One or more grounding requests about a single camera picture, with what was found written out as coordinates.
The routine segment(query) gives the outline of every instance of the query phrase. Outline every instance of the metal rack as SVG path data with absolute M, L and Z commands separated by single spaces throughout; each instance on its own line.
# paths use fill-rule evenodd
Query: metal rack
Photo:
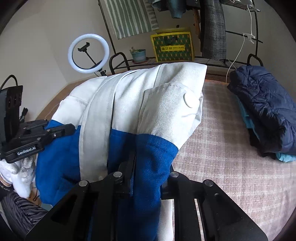
M 258 54 L 258 43 L 259 42 L 260 43 L 263 43 L 262 41 L 260 41 L 258 39 L 258 19 L 257 19 L 257 12 L 259 12 L 259 10 L 255 8 L 254 0 L 252 0 L 252 3 L 253 3 L 253 8 L 250 11 L 254 12 L 254 14 L 255 14 L 255 23 L 256 23 L 256 39 L 253 39 L 253 40 L 256 41 L 255 54 L 252 54 L 252 53 L 249 54 L 248 59 L 247 59 L 247 63 L 235 61 L 233 63 L 233 65 L 232 65 L 231 69 L 236 69 L 236 68 L 238 68 L 238 67 L 240 67 L 242 65 L 250 64 L 251 57 L 254 57 L 256 60 L 259 61 L 260 65 L 263 66 L 262 61 L 257 56 L 257 54 Z M 107 21 L 106 21 L 106 18 L 105 18 L 105 14 L 104 14 L 104 11 L 103 11 L 103 8 L 102 8 L 102 4 L 101 4 L 100 0 L 98 0 L 98 4 L 100 6 L 100 10 L 101 10 L 101 13 L 102 13 L 102 16 L 103 16 L 103 19 L 104 19 L 104 23 L 105 23 L 105 26 L 106 26 L 106 29 L 107 29 L 107 32 L 108 32 L 108 36 L 109 36 L 109 39 L 110 39 L 110 42 L 111 42 L 111 45 L 112 45 L 112 49 L 114 51 L 114 55 L 112 55 L 110 57 L 110 60 L 109 60 L 109 67 L 110 67 L 110 70 L 111 70 L 111 73 L 112 74 L 115 74 L 115 70 L 117 70 L 117 69 L 131 70 L 131 68 L 133 68 L 133 67 L 153 66 L 153 65 L 159 65 L 159 64 L 162 64 L 162 63 L 174 63 L 174 62 L 176 62 L 176 61 L 157 62 L 155 57 L 147 57 L 147 60 L 145 62 L 134 63 L 132 59 L 129 59 L 128 60 L 126 58 L 126 56 L 125 56 L 124 53 L 122 53 L 122 52 L 116 52 L 115 47 L 114 47 L 114 43 L 113 43 L 113 40 L 112 40 L 110 31 L 109 31 L 109 27 L 108 27 L 108 24 L 107 24 Z M 245 6 L 243 6 L 243 5 L 237 5 L 237 4 L 233 5 L 233 4 L 231 4 L 231 1 L 230 1 L 230 3 L 226 3 L 226 4 L 227 5 L 232 5 L 234 7 L 241 8 L 243 10 L 247 10 L 247 8 Z M 232 32 L 232 31 L 226 31 L 226 32 L 227 33 L 230 33 L 230 34 L 236 34 L 236 35 L 244 36 L 243 34 L 235 33 L 235 32 Z M 122 56 L 123 61 L 120 62 L 117 66 L 113 67 L 113 60 L 114 60 L 114 58 L 116 58 L 119 55 Z M 232 60 L 228 60 L 228 59 L 214 60 L 214 59 L 204 58 L 204 57 L 201 57 L 201 56 L 195 56 L 193 62 L 199 63 L 199 64 L 205 64 L 205 65 L 208 65 L 208 66 L 229 68 L 231 66 L 231 63 L 233 61 Z

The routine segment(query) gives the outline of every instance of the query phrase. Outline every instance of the stack of folded clothes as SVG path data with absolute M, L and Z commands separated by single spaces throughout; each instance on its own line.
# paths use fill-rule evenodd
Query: stack of folded clothes
M 296 160 L 296 105 L 288 92 L 261 66 L 239 67 L 230 80 L 251 145 L 262 156 Z

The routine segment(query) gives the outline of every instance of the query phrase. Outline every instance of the green plant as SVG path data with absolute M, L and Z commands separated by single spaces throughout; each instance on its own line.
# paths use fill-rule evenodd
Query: green plant
M 135 49 L 134 47 L 131 47 L 130 49 L 130 53 L 139 53 L 140 51 L 140 49 Z

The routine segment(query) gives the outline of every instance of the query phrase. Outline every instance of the blue flower pot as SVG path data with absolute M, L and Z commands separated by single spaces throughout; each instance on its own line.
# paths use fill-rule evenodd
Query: blue flower pot
M 146 49 L 140 49 L 140 52 L 132 53 L 131 56 L 135 63 L 146 61 Z

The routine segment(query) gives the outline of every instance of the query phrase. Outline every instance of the green patterned box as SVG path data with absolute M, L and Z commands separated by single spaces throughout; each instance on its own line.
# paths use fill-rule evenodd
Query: green patterned box
M 151 35 L 157 62 L 193 61 L 194 49 L 191 32 L 170 32 Z

